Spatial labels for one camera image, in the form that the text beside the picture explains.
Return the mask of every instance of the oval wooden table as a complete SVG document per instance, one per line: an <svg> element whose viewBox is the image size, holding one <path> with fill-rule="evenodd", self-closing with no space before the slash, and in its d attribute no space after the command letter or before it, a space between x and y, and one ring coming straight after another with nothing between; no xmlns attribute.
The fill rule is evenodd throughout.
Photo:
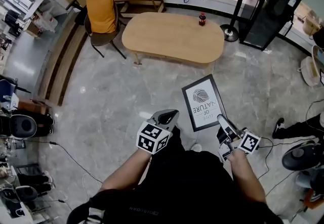
<svg viewBox="0 0 324 224"><path fill-rule="evenodd" d="M142 13L129 21L122 41L138 65L141 53L209 66L223 53L224 33L211 20L200 26L198 17Z"/></svg>

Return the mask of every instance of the mini fridge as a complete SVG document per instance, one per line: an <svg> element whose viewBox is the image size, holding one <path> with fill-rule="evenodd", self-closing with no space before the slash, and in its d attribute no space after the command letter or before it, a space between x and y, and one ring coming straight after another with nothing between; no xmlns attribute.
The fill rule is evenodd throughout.
<svg viewBox="0 0 324 224"><path fill-rule="evenodd" d="M291 21L301 0L247 0L239 22L240 43L264 50Z"/></svg>

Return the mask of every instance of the black metal pole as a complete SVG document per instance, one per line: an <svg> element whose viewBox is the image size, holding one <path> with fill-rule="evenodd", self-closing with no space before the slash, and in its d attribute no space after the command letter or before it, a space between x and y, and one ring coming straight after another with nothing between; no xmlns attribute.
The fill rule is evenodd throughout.
<svg viewBox="0 0 324 224"><path fill-rule="evenodd" d="M238 39L238 30L234 27L234 23L236 22L239 10L242 5L242 1L243 0L237 0L234 14L233 14L230 24L221 25L221 28L224 32L224 39L226 41L236 41Z"/></svg>

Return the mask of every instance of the black t-shirt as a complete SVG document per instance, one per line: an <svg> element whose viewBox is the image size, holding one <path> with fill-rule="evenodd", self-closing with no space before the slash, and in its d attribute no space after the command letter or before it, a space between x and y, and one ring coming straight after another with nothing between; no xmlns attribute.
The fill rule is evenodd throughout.
<svg viewBox="0 0 324 224"><path fill-rule="evenodd" d="M71 213L68 224L85 219L89 207L105 210L104 223L126 219L258 223L255 215L260 215L257 219L268 211L274 215L263 203L245 201L218 157L206 151L186 151L150 166L143 183L133 190L98 193Z"/></svg>

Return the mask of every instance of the fingerprint logo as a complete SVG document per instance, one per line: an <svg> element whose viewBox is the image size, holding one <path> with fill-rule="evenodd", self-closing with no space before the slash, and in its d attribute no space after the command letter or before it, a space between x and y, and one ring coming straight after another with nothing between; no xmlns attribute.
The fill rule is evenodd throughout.
<svg viewBox="0 0 324 224"><path fill-rule="evenodd" d="M198 102L198 103L203 103L206 102L209 99L208 94L206 93L205 90L203 89L196 89L193 92L192 98L194 101Z"/></svg>

